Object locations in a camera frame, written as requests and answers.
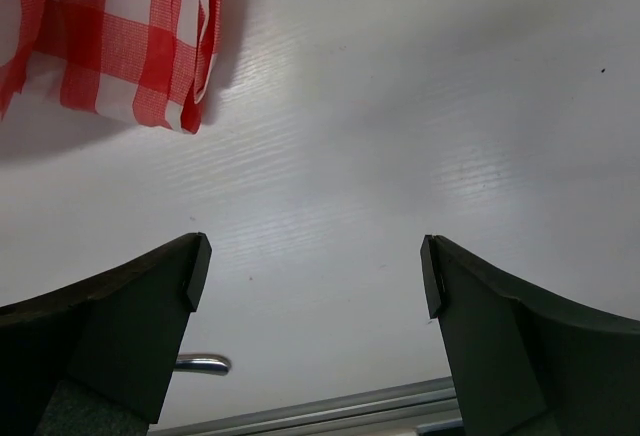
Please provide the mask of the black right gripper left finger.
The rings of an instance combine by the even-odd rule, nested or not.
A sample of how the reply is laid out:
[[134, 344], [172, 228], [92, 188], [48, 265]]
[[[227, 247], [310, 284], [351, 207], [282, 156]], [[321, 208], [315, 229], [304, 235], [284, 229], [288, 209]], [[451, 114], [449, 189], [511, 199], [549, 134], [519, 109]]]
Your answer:
[[178, 237], [1, 309], [4, 435], [145, 435], [159, 420], [211, 246]]

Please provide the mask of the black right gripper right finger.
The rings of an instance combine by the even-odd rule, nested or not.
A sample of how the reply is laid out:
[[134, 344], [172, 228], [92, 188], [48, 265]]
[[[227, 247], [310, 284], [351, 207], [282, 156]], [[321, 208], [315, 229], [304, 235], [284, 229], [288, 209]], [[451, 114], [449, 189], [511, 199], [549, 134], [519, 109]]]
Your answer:
[[442, 236], [426, 236], [420, 255], [467, 434], [638, 434], [638, 321], [556, 295]]

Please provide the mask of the red white checkered cloth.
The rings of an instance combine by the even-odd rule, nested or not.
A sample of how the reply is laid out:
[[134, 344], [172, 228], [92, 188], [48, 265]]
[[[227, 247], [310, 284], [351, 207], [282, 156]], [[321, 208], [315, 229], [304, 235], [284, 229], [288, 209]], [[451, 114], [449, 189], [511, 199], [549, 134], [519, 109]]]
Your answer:
[[196, 133], [221, 0], [1, 0], [1, 104], [63, 107]]

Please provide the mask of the silver table knife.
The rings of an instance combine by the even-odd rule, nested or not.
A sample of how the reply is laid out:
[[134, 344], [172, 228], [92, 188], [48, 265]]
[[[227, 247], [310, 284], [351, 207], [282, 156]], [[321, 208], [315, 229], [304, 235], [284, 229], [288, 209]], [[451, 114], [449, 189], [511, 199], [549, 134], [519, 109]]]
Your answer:
[[224, 356], [200, 353], [180, 354], [174, 365], [175, 372], [226, 376], [231, 371], [231, 361]]

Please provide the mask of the aluminium front rail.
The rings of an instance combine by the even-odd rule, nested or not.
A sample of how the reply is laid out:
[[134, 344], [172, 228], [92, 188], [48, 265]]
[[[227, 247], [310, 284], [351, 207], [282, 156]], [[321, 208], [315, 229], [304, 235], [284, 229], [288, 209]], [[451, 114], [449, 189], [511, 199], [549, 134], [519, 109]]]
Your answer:
[[451, 378], [380, 389], [191, 425], [152, 435], [434, 434], [463, 426]]

